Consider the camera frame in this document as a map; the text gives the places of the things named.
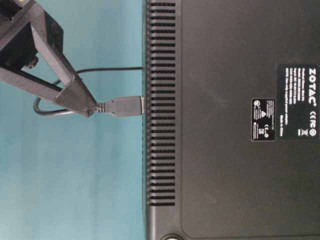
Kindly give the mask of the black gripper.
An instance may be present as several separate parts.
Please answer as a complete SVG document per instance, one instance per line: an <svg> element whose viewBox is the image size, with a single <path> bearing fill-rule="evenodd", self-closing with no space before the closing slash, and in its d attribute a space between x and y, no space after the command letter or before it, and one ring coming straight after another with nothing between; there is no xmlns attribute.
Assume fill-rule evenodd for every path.
<svg viewBox="0 0 320 240"><path fill-rule="evenodd" d="M89 118L97 102L64 56L63 37L61 26L35 0L2 0L0 80ZM62 81L63 88L21 70L35 66L37 54Z"/></svg>

